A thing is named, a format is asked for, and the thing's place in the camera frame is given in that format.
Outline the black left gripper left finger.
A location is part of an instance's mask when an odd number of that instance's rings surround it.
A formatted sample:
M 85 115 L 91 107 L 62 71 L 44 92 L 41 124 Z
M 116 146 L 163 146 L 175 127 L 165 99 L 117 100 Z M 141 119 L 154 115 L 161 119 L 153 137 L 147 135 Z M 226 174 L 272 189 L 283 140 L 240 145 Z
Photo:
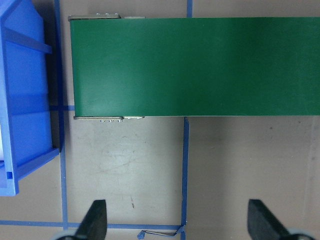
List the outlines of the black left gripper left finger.
M 107 235 L 106 201 L 94 200 L 74 234 L 76 240 L 104 240 Z

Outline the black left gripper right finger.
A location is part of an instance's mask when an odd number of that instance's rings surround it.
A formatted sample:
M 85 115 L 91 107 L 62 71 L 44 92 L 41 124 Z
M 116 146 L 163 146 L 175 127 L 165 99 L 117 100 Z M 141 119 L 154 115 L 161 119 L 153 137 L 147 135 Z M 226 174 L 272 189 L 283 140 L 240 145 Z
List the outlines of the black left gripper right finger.
M 252 240 L 283 240 L 291 234 L 260 199 L 250 199 L 247 230 Z

